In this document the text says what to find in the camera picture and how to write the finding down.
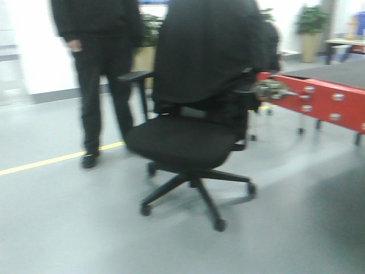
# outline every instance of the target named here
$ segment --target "desk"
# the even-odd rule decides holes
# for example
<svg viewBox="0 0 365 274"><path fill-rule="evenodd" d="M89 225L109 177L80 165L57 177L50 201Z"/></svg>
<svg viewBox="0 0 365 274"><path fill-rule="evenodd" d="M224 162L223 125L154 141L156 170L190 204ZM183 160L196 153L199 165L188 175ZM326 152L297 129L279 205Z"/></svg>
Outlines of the desk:
<svg viewBox="0 0 365 274"><path fill-rule="evenodd" d="M276 75L261 72L257 79L284 83L294 94L265 101L354 130L359 144L365 134L364 68L365 60L358 60Z"/></svg>
<svg viewBox="0 0 365 274"><path fill-rule="evenodd" d="M365 46L364 40L346 40L342 38L336 38L336 39L329 39L325 41L327 43L327 58L326 58L326 65L329 65L331 63L332 55L333 55L333 47L334 46L343 46L343 45L349 45L349 47L346 50L346 53L341 58L341 62L345 61L350 53L356 53L356 54L365 54L362 51L354 51L355 46Z"/></svg>

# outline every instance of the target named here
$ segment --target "chair seat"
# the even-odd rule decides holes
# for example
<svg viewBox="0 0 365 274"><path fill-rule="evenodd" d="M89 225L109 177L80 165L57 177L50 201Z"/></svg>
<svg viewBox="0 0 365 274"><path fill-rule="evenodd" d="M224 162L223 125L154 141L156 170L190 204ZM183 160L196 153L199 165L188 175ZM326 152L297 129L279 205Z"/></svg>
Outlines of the chair seat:
<svg viewBox="0 0 365 274"><path fill-rule="evenodd" d="M127 147L155 162L185 168L215 168L228 157L237 135L205 120L162 115L134 127Z"/></svg>

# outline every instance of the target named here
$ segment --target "chair base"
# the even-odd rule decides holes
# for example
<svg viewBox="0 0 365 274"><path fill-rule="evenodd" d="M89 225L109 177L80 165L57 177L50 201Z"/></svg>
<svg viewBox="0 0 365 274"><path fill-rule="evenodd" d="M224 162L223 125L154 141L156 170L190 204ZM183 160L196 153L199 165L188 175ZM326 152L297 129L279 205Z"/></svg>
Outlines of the chair base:
<svg viewBox="0 0 365 274"><path fill-rule="evenodd" d="M243 182L247 184L247 191L251 198L256 196L256 186L253 184L248 177L230 174L227 172L217 171L217 170L177 170L173 167L167 167L158 163L148 163L147 171L149 176L155 175L157 170L164 170L169 172L177 173L170 181L160 186L153 193L148 195L141 202L141 214L148 216L151 214L151 203L158 198L164 196L171 190L180 186L183 183L189 182L190 187L196 188L203 198L205 204L208 206L209 212L213 217L213 228L217 231L224 231L226 228L225 220L221 218L221 215L215 205L213 199L210 197L208 191L203 185L202 179L216 179L216 180L226 180L234 182Z"/></svg>

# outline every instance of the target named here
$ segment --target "metal bolt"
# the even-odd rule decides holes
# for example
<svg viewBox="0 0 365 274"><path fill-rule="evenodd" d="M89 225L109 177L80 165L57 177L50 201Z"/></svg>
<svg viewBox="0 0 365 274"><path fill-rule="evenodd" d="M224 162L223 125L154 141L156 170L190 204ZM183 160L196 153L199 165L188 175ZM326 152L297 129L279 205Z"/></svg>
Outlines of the metal bolt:
<svg viewBox="0 0 365 274"><path fill-rule="evenodd" d="M314 93L315 87L313 87L313 86L306 86L306 87L304 87L304 91L306 93Z"/></svg>
<svg viewBox="0 0 365 274"><path fill-rule="evenodd" d="M342 94L342 93L334 93L332 95L332 99L334 101L343 101L344 100L344 94Z"/></svg>
<svg viewBox="0 0 365 274"><path fill-rule="evenodd" d="M282 95L281 94L273 94L271 96L271 99L272 100L280 100L282 98Z"/></svg>
<svg viewBox="0 0 365 274"><path fill-rule="evenodd" d="M302 111L305 111L305 112L309 112L309 111L312 111L312 106L309 105L309 104L305 104L302 106Z"/></svg>
<svg viewBox="0 0 365 274"><path fill-rule="evenodd" d="M301 95L299 96L303 101L308 101L310 99L310 95Z"/></svg>
<svg viewBox="0 0 365 274"><path fill-rule="evenodd" d="M331 113L330 114L330 120L331 121L340 121L341 119L341 114L338 113Z"/></svg>
<svg viewBox="0 0 365 274"><path fill-rule="evenodd" d="M282 84L281 84L281 82L271 82L270 87L274 88L274 89L278 89L278 88L282 87Z"/></svg>

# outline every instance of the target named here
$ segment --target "red metal frame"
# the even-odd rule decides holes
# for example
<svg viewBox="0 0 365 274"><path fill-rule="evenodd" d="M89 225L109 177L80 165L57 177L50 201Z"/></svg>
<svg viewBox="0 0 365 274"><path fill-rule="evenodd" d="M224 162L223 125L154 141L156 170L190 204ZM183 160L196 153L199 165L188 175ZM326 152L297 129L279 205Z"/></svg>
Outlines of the red metal frame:
<svg viewBox="0 0 365 274"><path fill-rule="evenodd" d="M271 75L268 72L259 73L257 79L280 81L287 86L288 90L299 95L265 101L365 134L365 90L316 79ZM314 92L307 92L306 87L314 87ZM310 97L304 100L300 95ZM340 95L342 100L335 100L334 95ZM340 119L331 119L332 114L339 114Z"/></svg>

